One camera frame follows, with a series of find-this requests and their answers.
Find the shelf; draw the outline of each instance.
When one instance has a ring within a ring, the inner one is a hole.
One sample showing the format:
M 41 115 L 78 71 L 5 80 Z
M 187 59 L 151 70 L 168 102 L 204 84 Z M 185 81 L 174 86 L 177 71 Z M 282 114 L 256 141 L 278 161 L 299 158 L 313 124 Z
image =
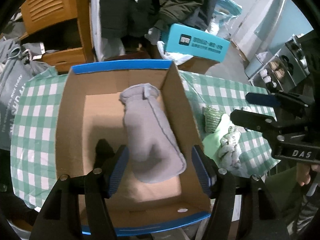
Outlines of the shelf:
M 276 76 L 276 73 L 271 69 L 269 63 L 266 64 L 266 69 L 269 70 L 269 74 L 271 74 L 272 77 L 273 77 L 273 78 L 271 77 L 271 80 L 272 80 L 273 82 L 276 82 L 276 83 L 277 83 L 277 87 L 280 87 L 281 90 L 287 92 L 287 90 L 284 89 L 284 87 L 282 86 L 281 82 L 278 80 L 278 78 L 277 78 L 277 76 Z
M 270 91 L 268 90 L 265 82 L 263 81 L 263 78 L 259 75 L 257 75 L 254 80 L 249 80 L 249 82 L 251 83 L 251 85 L 253 85 L 254 87 L 261 87 L 261 88 L 265 88 L 268 92 L 268 94 L 270 93 Z
M 261 63 L 261 61 L 258 59 L 259 62 L 261 63 L 261 67 L 254 73 L 254 75 L 250 78 L 250 80 L 253 80 L 257 75 L 260 75 L 259 72 L 260 72 L 261 70 L 264 70 L 264 69 L 266 68 L 266 66 L 268 65 L 268 63 L 269 63 L 270 61 L 273 61 L 275 58 L 276 58 L 275 56 L 272 56 L 272 58 L 271 58 L 267 63 L 265 63 L 265 64 Z
M 292 54 L 294 60 L 296 61 L 296 63 L 298 64 L 298 66 L 300 67 L 300 69 L 302 70 L 302 72 L 304 73 L 305 77 L 307 77 L 307 75 L 310 74 L 310 72 L 308 71 L 308 68 L 307 68 L 307 71 L 304 70 L 304 68 L 301 66 L 300 61 L 297 60 L 295 54 L 294 54 L 294 53 L 291 51 L 291 49 L 289 48 L 287 42 L 286 42 L 284 45 L 285 45 L 285 47 L 290 51 L 290 53 Z
M 284 62 L 282 61 L 282 59 L 281 59 L 279 56 L 277 56 L 277 58 L 278 58 L 279 61 L 281 62 L 282 66 L 283 66 L 283 69 L 284 69 L 284 71 L 286 72 L 286 74 L 290 77 L 290 80 L 292 81 L 293 85 L 296 87 L 297 84 L 295 83 L 294 79 L 292 78 L 290 72 L 289 72 L 289 71 L 287 70 L 287 68 L 285 67 Z

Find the gray sock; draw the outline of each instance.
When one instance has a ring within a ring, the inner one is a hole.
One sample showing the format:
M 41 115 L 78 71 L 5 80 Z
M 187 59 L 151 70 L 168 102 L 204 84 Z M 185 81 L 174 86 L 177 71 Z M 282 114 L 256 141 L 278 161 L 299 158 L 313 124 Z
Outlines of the gray sock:
M 149 83 L 131 86 L 120 94 L 125 104 L 132 171 L 145 183 L 170 179 L 187 167 L 168 119 L 156 101 L 158 96 L 159 90 Z

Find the floor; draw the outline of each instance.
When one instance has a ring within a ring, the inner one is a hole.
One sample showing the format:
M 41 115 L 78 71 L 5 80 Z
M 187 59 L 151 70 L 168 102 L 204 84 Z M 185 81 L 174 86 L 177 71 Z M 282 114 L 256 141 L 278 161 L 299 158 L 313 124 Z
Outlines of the floor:
M 248 77 L 244 73 L 245 65 L 239 51 L 230 46 L 223 62 L 210 67 L 206 75 L 250 85 Z

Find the blue plastic bag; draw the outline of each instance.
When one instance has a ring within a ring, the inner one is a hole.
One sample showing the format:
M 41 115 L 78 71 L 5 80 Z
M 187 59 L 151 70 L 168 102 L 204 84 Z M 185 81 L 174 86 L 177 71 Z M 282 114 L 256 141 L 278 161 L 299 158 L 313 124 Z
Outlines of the blue plastic bag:
M 217 0 L 213 13 L 213 22 L 222 27 L 242 13 L 242 7 L 232 0 Z

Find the green checkered tablecloth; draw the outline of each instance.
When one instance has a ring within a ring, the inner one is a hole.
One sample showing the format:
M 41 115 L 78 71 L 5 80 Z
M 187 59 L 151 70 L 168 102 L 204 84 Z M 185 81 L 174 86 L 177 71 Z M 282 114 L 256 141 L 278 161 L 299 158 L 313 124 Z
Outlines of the green checkered tablecloth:
M 56 182 L 55 131 L 66 79 L 52 67 L 28 81 L 14 119 L 13 190 L 34 206 L 42 207 Z
M 247 106 L 247 92 L 267 93 L 262 88 L 210 76 L 179 71 L 194 117 L 204 138 L 202 107 L 211 105 L 230 114 Z M 11 141 L 11 176 L 14 193 L 26 203 L 42 207 L 56 178 L 55 131 L 59 104 L 67 75 L 57 75 L 50 68 L 25 84 L 14 119 Z M 251 105 L 257 113 L 275 116 L 273 109 Z M 263 175 L 277 161 L 270 156 L 270 147 L 258 132 L 241 134 L 241 164 L 249 174 Z
M 203 107 L 207 105 L 224 111 L 228 115 L 234 109 L 250 106 L 255 113 L 276 117 L 273 108 L 249 105 L 245 100 L 245 95 L 249 92 L 267 94 L 267 90 L 264 88 L 182 70 L 179 70 L 179 74 L 182 78 L 184 90 L 190 102 L 201 139 L 204 139 L 207 135 L 204 130 L 203 115 Z M 271 148 L 267 140 L 259 132 L 245 132 L 243 130 L 239 146 L 242 150 L 239 158 L 241 166 L 245 166 L 248 175 L 258 174 L 262 176 L 279 162 L 271 157 Z

